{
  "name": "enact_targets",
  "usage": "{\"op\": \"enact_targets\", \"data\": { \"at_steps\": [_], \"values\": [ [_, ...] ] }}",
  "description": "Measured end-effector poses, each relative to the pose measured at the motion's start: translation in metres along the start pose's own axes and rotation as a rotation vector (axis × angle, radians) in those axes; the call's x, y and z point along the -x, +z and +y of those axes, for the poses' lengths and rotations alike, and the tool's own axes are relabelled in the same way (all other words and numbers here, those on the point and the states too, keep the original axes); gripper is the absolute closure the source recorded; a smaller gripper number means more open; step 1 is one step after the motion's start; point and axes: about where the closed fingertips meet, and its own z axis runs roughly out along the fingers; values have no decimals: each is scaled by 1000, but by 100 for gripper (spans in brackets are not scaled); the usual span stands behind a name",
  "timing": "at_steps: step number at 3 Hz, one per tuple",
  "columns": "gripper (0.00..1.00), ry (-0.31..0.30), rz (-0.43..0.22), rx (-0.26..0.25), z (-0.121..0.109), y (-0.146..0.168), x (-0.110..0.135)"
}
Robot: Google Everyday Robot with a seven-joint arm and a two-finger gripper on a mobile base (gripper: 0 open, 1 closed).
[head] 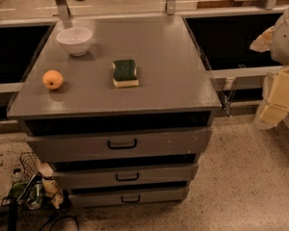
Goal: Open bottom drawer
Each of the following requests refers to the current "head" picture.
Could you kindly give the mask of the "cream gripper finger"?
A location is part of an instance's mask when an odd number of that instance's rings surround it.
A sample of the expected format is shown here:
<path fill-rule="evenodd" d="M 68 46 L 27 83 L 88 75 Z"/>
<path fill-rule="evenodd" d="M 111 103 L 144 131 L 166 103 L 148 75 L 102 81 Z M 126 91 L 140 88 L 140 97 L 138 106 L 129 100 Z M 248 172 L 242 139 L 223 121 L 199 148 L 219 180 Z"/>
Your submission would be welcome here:
<path fill-rule="evenodd" d="M 286 117 L 286 111 L 271 106 L 263 100 L 257 108 L 253 123 L 259 129 L 272 129 Z"/>

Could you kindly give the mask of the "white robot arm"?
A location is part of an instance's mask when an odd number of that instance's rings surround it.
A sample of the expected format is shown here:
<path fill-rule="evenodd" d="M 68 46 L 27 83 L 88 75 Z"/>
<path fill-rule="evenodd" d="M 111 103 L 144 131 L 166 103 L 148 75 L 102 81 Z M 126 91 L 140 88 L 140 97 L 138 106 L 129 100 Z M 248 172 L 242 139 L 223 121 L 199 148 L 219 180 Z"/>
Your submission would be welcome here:
<path fill-rule="evenodd" d="M 259 129 L 271 129 L 289 114 L 289 7 L 274 26 L 251 43 L 250 50 L 259 53 L 269 51 L 271 58 L 282 65 L 277 73 L 266 74 L 263 100 L 254 119 Z"/>

